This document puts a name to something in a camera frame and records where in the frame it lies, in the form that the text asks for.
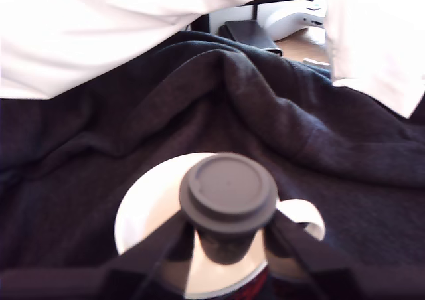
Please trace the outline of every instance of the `white plastic device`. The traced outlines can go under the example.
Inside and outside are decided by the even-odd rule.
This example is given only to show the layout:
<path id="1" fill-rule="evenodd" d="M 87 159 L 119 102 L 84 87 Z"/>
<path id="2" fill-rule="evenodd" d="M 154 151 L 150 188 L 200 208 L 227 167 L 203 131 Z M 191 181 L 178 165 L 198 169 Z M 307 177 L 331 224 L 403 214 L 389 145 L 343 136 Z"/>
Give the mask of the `white plastic device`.
<path id="1" fill-rule="evenodd" d="M 308 26 L 323 28 L 325 14 L 325 7 L 306 1 L 295 9 L 284 7 L 275 11 L 266 19 L 263 28 L 273 41 L 277 41 Z"/>

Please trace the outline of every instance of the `white fabric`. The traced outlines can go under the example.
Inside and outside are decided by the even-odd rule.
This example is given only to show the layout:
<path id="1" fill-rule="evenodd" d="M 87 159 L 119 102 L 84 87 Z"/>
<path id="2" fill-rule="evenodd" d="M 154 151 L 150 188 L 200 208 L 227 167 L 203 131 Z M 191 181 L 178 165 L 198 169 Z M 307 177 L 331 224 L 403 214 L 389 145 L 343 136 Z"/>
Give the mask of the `white fabric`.
<path id="1" fill-rule="evenodd" d="M 327 0 L 326 45 L 335 86 L 410 117 L 425 91 L 423 0 Z"/>
<path id="2" fill-rule="evenodd" d="M 0 98 L 52 98 L 251 0 L 0 0 Z M 409 117 L 424 93 L 421 0 L 327 0 L 336 86 Z"/>
<path id="3" fill-rule="evenodd" d="M 52 98 L 251 0 L 1 0 L 2 98 Z"/>

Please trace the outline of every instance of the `dark blanket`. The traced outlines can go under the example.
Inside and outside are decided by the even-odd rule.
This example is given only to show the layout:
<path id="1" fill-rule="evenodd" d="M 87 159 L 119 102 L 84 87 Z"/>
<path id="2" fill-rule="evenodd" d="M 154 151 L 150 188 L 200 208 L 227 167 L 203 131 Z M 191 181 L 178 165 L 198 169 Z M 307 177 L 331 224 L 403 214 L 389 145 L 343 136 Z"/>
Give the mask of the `dark blanket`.
<path id="1" fill-rule="evenodd" d="M 425 264 L 425 104 L 405 120 L 326 71 L 222 38 L 178 33 L 52 100 L 1 100 L 0 138 L 0 270 L 115 256 L 128 188 L 198 151 L 263 164 L 360 262 Z"/>

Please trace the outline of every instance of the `white cup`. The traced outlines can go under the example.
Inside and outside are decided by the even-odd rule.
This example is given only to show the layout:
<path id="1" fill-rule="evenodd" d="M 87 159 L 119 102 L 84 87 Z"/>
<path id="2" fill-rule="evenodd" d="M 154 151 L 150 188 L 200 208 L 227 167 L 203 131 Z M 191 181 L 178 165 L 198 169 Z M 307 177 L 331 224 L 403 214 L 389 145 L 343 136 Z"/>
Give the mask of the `white cup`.
<path id="1" fill-rule="evenodd" d="M 119 254 L 136 245 L 180 210 L 179 188 L 185 173 L 200 160 L 214 153 L 192 153 L 165 161 L 142 175 L 124 196 L 115 221 L 114 236 Z M 276 203 L 276 208 L 294 222 L 308 223 L 305 228 L 322 240 L 325 224 L 312 203 L 293 199 Z M 303 274 L 290 258 L 278 259 L 289 278 L 302 279 Z M 195 233 L 193 258 L 186 299 L 220 297 L 254 279 L 267 266 L 262 230 L 257 231 L 244 258 L 232 265 L 220 265 L 206 257 Z"/>

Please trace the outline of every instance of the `black lid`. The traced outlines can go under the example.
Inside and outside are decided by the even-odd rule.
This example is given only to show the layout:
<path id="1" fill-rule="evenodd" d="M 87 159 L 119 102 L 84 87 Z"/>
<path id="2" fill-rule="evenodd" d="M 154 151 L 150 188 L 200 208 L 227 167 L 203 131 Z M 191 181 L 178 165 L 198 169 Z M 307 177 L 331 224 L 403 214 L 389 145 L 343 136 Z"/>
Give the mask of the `black lid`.
<path id="1" fill-rule="evenodd" d="M 245 234 L 263 227 L 276 209 L 278 190 L 257 162 L 234 153 L 207 157 L 189 169 L 180 205 L 198 229 Z"/>

